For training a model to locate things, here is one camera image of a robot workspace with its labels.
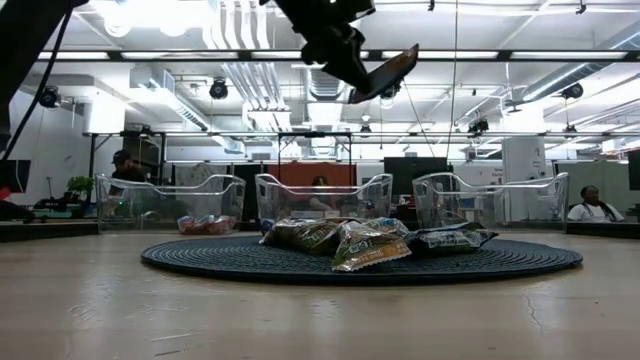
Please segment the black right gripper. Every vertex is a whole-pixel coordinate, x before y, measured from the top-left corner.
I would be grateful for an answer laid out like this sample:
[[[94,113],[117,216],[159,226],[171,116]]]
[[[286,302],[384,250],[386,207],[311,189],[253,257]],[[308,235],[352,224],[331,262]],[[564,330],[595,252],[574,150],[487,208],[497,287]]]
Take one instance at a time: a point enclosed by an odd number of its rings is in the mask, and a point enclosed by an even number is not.
[[[376,11],[374,0],[259,0],[274,3],[306,41],[304,63],[325,64],[324,71],[353,86],[371,90],[371,80],[361,58],[364,35],[352,23]]]

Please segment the orange-logo chewy granola bar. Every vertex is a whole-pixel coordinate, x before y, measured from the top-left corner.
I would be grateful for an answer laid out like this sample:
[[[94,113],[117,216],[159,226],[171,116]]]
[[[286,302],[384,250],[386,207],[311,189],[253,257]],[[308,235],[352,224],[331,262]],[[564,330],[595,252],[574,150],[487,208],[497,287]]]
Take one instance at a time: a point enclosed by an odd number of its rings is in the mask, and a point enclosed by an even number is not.
[[[341,223],[337,235],[339,244],[332,262],[334,272],[356,272],[412,254],[402,237],[355,221]]]
[[[312,255],[332,254],[339,244],[340,224],[335,219],[283,219],[271,226],[260,243]]]

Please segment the black overhead crossbeam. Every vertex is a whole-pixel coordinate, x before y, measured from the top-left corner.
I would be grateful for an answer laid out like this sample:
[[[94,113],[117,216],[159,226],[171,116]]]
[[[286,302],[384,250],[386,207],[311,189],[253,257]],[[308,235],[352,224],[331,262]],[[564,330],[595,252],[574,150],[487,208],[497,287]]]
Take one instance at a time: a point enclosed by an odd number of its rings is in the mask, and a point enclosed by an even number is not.
[[[640,50],[420,50],[421,62],[640,62]],[[299,62],[298,50],[61,51],[59,62]]]

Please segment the orange partition panel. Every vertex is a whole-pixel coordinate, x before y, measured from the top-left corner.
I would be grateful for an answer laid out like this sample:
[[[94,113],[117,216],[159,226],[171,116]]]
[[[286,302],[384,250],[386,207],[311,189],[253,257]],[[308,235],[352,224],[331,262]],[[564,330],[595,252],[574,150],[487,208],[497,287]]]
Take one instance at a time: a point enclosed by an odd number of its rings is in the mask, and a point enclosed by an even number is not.
[[[324,177],[330,186],[350,186],[356,182],[355,166],[336,163],[284,163],[266,167],[267,172],[287,186],[307,186]]]

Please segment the black room monitor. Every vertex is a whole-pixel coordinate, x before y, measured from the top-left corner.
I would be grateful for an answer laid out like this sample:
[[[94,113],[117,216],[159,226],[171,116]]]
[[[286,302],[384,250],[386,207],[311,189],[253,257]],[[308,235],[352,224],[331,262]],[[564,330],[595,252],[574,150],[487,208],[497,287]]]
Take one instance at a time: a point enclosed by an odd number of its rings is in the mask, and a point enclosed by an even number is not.
[[[444,157],[385,157],[383,164],[384,172],[393,176],[393,195],[411,195],[415,179],[448,171]]]

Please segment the person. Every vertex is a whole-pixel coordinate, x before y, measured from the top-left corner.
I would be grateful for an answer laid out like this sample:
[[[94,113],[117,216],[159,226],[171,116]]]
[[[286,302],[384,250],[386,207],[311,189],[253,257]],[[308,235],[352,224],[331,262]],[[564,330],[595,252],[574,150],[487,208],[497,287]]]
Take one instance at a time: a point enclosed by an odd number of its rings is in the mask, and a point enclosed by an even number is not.
[[[133,162],[129,151],[122,149],[113,155],[112,164],[115,167],[112,177],[115,179],[144,183],[146,177],[139,166]]]
[[[325,176],[315,176],[311,186],[312,195],[309,197],[308,204],[312,210],[338,211],[343,207],[343,192],[340,189],[330,187]]]
[[[567,218],[573,222],[617,223],[624,217],[612,206],[599,198],[599,190],[593,185],[581,189],[582,202],[573,206]]]

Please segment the clear plastic bin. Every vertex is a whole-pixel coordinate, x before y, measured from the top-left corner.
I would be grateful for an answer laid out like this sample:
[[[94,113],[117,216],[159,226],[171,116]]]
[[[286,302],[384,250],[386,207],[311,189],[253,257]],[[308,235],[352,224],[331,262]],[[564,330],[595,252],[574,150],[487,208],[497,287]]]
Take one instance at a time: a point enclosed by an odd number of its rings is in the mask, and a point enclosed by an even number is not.
[[[211,175],[193,186],[156,186],[97,175],[95,185],[102,232],[179,232],[179,218],[192,216],[197,221],[206,215],[234,217],[235,231],[242,220],[246,182],[232,175]]]
[[[393,176],[379,174],[361,186],[330,186],[343,192],[338,211],[312,210],[308,204],[311,185],[287,186],[270,174],[255,176],[259,221],[272,219],[375,219],[390,214]]]
[[[413,181],[419,226],[436,228],[477,223],[485,228],[564,230],[569,212],[569,175],[471,185],[454,173]]]

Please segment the white pillar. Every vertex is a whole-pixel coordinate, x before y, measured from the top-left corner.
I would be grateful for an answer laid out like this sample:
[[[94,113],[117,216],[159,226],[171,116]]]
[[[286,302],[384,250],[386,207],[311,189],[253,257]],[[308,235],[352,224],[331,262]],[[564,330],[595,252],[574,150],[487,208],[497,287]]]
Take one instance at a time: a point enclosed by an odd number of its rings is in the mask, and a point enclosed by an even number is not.
[[[502,141],[502,163],[506,183],[544,178],[545,144],[541,137],[511,137]]]

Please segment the round dark woven placemat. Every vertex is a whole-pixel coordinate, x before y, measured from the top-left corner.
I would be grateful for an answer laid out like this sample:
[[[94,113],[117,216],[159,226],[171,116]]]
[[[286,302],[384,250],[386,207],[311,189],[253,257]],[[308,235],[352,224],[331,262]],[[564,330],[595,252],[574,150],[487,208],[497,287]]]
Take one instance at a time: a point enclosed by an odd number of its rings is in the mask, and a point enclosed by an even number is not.
[[[296,285],[400,286],[497,281],[572,269],[581,254],[513,240],[491,240],[474,253],[405,257],[355,272],[331,269],[333,258],[261,245],[257,236],[178,240],[151,246],[141,262],[222,280]]]

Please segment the green room plant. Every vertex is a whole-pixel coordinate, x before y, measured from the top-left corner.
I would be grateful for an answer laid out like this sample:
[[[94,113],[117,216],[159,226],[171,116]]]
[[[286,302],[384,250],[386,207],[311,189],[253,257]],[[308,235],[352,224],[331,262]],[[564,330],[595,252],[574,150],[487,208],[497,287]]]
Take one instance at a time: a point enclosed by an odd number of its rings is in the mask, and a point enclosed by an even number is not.
[[[94,185],[95,180],[92,177],[74,176],[67,182],[67,191],[77,195],[82,201],[90,202]]]

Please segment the thin black room rail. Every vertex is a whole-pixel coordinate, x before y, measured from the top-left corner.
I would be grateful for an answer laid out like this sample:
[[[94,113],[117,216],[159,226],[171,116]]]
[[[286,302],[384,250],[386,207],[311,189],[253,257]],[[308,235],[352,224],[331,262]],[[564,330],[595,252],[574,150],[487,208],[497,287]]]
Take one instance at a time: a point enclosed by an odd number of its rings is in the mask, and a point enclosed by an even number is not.
[[[218,145],[223,152],[230,155],[242,155],[249,162],[255,159],[249,153],[250,147],[271,146],[275,151],[276,162],[283,160],[293,161],[315,160],[319,156],[314,151],[321,149],[329,152],[328,156],[340,162],[340,152],[353,151],[355,145],[372,145],[379,147],[386,145],[425,146],[431,156],[436,155],[436,147],[443,145],[445,154],[451,154],[451,146],[454,144],[466,144],[469,146],[485,146],[498,143],[502,140],[541,138],[545,150],[565,147],[569,144],[581,142],[595,142],[597,140],[612,140],[617,138],[640,139],[640,131],[604,131],[604,132],[153,132],[153,131],[121,131],[116,133],[90,133],[84,134],[91,139],[93,149],[98,148],[97,140],[104,138],[109,140],[114,137],[133,137],[138,139],[161,139],[160,161],[166,163],[168,158],[166,151],[168,141],[171,139],[201,140],[212,145]],[[301,151],[292,151],[289,148],[297,145],[308,148],[312,154],[306,156]]]

